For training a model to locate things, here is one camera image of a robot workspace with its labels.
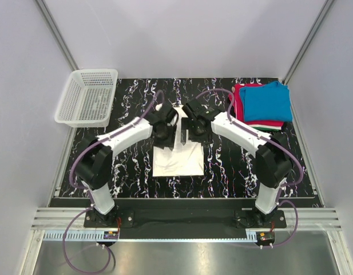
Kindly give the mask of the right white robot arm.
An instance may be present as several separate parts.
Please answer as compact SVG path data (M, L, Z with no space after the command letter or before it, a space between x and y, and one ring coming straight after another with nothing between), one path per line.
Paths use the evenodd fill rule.
M233 118L228 111L206 108L196 99L187 102L182 110L186 114L181 123L182 144L188 140L211 144L212 135L216 134L255 158L255 175L260 182L255 208L263 215L272 213L279 205L279 190L297 161L285 148L285 137L256 130Z

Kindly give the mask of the white printed t shirt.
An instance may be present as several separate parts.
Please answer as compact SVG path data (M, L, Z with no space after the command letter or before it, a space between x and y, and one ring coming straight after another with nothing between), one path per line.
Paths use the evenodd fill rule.
M198 142L181 142L181 119L187 115L183 105L174 107L179 114L173 149L153 147L153 177L204 175L204 151Z

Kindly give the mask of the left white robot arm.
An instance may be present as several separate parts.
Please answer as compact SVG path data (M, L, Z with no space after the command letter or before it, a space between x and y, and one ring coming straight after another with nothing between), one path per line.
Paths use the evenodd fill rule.
M136 143L149 138L158 148L172 149L176 137L178 112L169 104L135 117L121 128L94 138L85 139L84 149L70 170L70 183L80 180L89 192L91 206L107 216L116 204L110 194L109 182L113 177L113 162L118 154Z

